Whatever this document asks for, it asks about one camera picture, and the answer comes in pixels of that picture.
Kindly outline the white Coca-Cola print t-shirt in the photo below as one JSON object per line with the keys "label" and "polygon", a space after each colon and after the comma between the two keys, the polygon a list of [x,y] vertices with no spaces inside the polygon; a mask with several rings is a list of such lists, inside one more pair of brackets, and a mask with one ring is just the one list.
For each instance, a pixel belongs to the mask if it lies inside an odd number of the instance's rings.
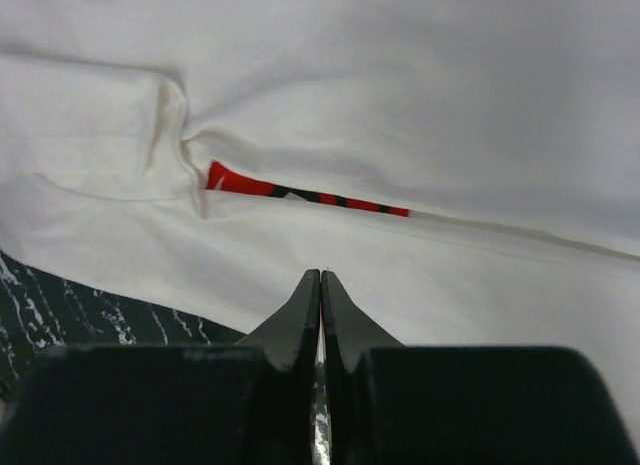
{"label": "white Coca-Cola print t-shirt", "polygon": [[639,0],[1,0],[1,248],[240,331],[309,268],[639,430]]}

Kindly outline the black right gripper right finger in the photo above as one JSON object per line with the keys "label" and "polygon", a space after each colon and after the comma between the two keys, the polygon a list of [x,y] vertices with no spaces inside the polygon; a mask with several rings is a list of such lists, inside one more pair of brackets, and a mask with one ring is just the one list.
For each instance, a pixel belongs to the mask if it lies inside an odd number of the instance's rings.
{"label": "black right gripper right finger", "polygon": [[335,464],[635,464],[597,370],[554,346],[406,346],[321,275]]}

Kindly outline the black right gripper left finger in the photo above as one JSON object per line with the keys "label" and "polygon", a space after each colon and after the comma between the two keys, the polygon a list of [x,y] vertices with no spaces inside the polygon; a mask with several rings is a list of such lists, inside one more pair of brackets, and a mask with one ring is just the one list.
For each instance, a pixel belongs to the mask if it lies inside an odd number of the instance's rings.
{"label": "black right gripper left finger", "polygon": [[233,345],[42,352],[1,425],[5,464],[308,464],[320,274]]}

